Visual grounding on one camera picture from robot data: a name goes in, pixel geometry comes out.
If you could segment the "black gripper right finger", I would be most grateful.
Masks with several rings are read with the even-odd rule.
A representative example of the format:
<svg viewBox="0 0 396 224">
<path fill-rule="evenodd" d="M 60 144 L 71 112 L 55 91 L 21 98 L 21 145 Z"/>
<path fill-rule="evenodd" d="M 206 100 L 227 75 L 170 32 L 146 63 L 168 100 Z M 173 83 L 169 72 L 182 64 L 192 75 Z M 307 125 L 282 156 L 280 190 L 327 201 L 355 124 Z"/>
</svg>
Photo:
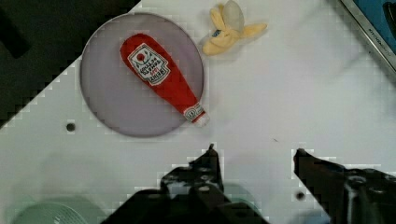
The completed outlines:
<svg viewBox="0 0 396 224">
<path fill-rule="evenodd" d="M 396 224 L 396 179 L 373 168 L 319 159 L 302 148 L 294 173 L 328 215 L 329 224 Z"/>
</svg>

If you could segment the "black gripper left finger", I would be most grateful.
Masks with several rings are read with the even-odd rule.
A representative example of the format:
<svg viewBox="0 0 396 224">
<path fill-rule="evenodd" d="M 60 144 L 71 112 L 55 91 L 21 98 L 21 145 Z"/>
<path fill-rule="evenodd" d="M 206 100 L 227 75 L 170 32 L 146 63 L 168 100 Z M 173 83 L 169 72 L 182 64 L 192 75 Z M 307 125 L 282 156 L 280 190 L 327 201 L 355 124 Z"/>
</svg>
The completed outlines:
<svg viewBox="0 0 396 224">
<path fill-rule="evenodd" d="M 210 145 L 186 167 L 162 177 L 158 189 L 136 192 L 102 224 L 268 224 L 245 202 L 224 193 L 219 154 Z"/>
</svg>

